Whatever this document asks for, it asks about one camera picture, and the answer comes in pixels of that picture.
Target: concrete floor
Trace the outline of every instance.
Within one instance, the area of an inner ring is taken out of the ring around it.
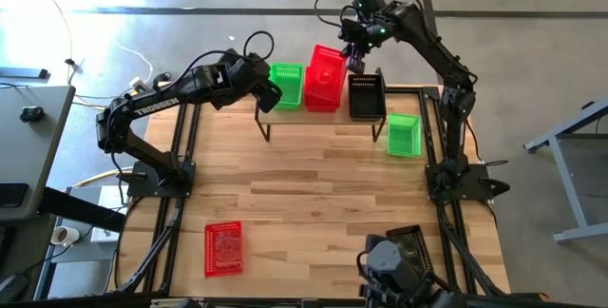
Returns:
[[[58,0],[64,8],[150,6],[202,8],[310,8],[314,0]],[[337,8],[350,0],[324,0]],[[605,0],[433,0],[437,10],[608,10]],[[49,0],[0,0],[0,61],[48,67],[50,82],[65,82],[67,34]],[[179,72],[196,55],[214,48],[241,49],[252,31],[267,29],[276,40],[273,61],[308,63],[314,44],[340,48],[337,31],[311,16],[137,16],[69,14],[77,93],[112,95],[147,65],[116,46],[145,55],[155,73]],[[440,19],[440,34],[453,52],[480,76],[473,122],[480,153],[508,159],[491,175],[512,185],[496,200],[504,261],[513,291],[542,291],[554,300],[603,306],[608,300],[608,237],[556,245],[551,233],[575,221],[547,150],[528,155],[522,144],[576,115],[608,92],[605,20]],[[252,48],[265,53],[265,41]],[[407,45],[386,43],[367,60],[382,67],[391,84],[434,84],[432,69]],[[95,144],[95,111],[73,106],[49,185],[63,188],[112,168]],[[134,129],[143,134],[145,122]],[[608,131],[608,120],[600,130]],[[128,165],[130,160],[121,159]],[[608,221],[608,199],[594,199],[595,219]],[[103,290],[107,263],[61,265],[53,297]]]

